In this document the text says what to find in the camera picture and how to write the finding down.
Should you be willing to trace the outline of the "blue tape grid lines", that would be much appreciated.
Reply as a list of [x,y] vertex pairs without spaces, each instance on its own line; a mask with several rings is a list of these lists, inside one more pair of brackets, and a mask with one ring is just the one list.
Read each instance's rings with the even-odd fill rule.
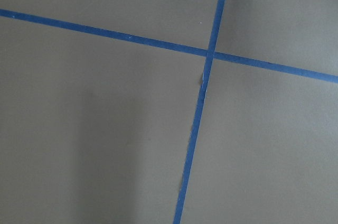
[[196,48],[192,46],[176,44],[176,43],[166,42],[166,41],[157,40],[157,39],[150,39],[150,38],[145,38],[142,36],[127,34],[123,32],[116,32],[116,31],[106,30],[106,29],[100,29],[97,27],[61,21],[61,20],[56,20],[56,19],[47,18],[47,17],[41,17],[37,15],[32,15],[32,14],[26,14],[26,13],[10,11],[10,10],[5,10],[5,9],[1,10],[2,17],[12,18],[12,19],[21,20],[21,21],[27,21],[27,22],[32,22],[32,23],[42,24],[42,25],[47,25],[47,26],[52,26],[52,27],[58,27],[61,29],[67,29],[71,31],[77,31],[77,32],[82,32],[82,33],[87,33],[87,34],[92,34],[92,35],[97,35],[97,36],[103,36],[103,37],[111,38],[115,40],[138,43],[138,44],[142,44],[146,46],[153,46],[153,47],[157,47],[157,48],[161,48],[165,50],[172,50],[172,51],[177,51],[177,52],[182,52],[182,53],[187,53],[187,54],[198,55],[198,56],[205,58],[202,81],[200,85],[199,95],[198,95],[193,123],[192,123],[190,141],[187,147],[184,169],[182,173],[182,182],[181,182],[180,190],[178,193],[173,223],[180,223],[182,219],[185,197],[186,197],[186,192],[187,192],[187,188],[189,184],[189,178],[190,178],[191,168],[193,164],[194,152],[195,152],[195,147],[196,147],[196,143],[198,139],[198,133],[200,129],[200,122],[202,119],[205,96],[206,96],[210,74],[211,74],[211,68],[212,68],[212,64],[214,60],[222,60],[222,61],[242,64],[246,66],[257,67],[257,68],[267,69],[271,71],[277,71],[277,72],[302,76],[306,78],[312,78],[316,80],[337,83],[337,76],[333,74],[327,74],[327,73],[306,70],[302,68],[291,67],[291,66],[286,66],[282,64],[270,63],[267,61],[256,60],[256,59],[245,58],[245,57],[236,56],[232,54],[217,52],[215,49],[216,49],[216,44],[217,44],[217,39],[218,39],[218,34],[219,34],[219,29],[221,25],[221,19],[222,19],[222,14],[223,14],[225,3],[226,3],[226,0],[217,1],[217,7],[215,10],[211,35],[209,39],[209,45],[207,49],[200,49],[200,48]]

